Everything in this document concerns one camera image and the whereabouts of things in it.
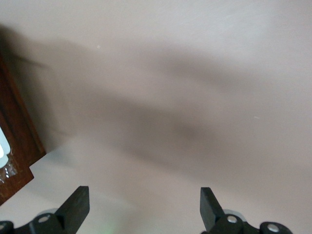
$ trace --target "wooden frame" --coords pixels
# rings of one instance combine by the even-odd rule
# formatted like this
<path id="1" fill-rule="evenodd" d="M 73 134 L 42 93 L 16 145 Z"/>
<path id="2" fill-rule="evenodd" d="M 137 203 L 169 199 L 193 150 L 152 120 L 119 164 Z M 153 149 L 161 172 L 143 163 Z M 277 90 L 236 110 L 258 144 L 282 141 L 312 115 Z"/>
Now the wooden frame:
<path id="1" fill-rule="evenodd" d="M 8 157 L 17 174 L 0 182 L 0 205 L 34 177 L 29 167 L 45 150 L 21 99 L 14 79 L 0 56 L 0 126 L 11 153 Z"/>

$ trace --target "black clamp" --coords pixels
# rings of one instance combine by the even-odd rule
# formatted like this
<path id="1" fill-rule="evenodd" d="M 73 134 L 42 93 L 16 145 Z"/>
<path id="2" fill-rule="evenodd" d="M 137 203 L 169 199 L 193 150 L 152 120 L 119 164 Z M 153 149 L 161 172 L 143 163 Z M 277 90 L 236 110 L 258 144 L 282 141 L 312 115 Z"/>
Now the black clamp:
<path id="1" fill-rule="evenodd" d="M 293 234 L 279 223 L 264 222 L 257 229 L 234 214 L 225 214 L 210 188 L 201 188 L 200 214 L 206 228 L 202 234 Z"/>
<path id="2" fill-rule="evenodd" d="M 0 234 L 75 234 L 89 210 L 89 187 L 80 186 L 54 214 L 38 215 L 16 229 L 11 221 L 0 221 Z"/>

